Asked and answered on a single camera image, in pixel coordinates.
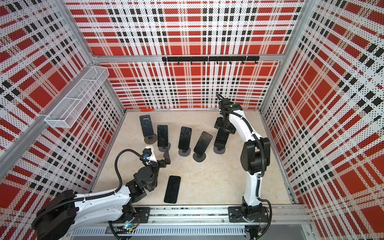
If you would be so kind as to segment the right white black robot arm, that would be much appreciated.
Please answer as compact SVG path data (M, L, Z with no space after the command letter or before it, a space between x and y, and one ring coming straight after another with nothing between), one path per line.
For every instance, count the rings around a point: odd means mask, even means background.
M222 152L230 134L238 133L244 142L240 161L246 172L246 190L240 210L232 214L230 219L242 218L252 222L262 216L267 217L267 208L263 206L266 200L261 199L261 185L267 167L270 165L270 140L257 133L246 118L240 104L232 102L219 93L216 96L221 116L215 122L215 129L219 131L214 150L217 153Z

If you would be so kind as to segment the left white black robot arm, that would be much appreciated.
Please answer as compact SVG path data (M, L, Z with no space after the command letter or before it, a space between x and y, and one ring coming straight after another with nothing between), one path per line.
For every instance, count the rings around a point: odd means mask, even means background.
M58 240L76 229L102 222L111 226L117 239L127 240L128 233L148 222L150 208L135 209L133 203L157 187L160 169L171 163L169 151L164 152L162 160L156 159L152 146L147 146L142 154L126 149L118 156L124 153L135 154L144 165L134 174L133 180L123 184L118 161L115 161L119 180L117 189L90 194L75 194L73 190L67 190L58 194L38 211L32 222L32 229L37 232L39 240Z

